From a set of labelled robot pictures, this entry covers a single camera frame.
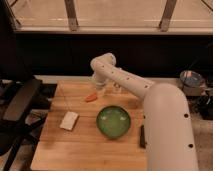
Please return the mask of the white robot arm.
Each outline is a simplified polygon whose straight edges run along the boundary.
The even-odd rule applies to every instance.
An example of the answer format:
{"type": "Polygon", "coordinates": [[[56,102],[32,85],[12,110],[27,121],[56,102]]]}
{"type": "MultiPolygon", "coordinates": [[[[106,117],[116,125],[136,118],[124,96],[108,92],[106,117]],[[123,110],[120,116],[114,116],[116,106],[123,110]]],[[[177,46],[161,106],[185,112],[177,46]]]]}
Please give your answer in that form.
{"type": "Polygon", "coordinates": [[[187,98],[177,86],[118,69],[112,53],[90,66],[98,89],[110,79],[142,100],[148,171],[199,171],[187,98]]]}

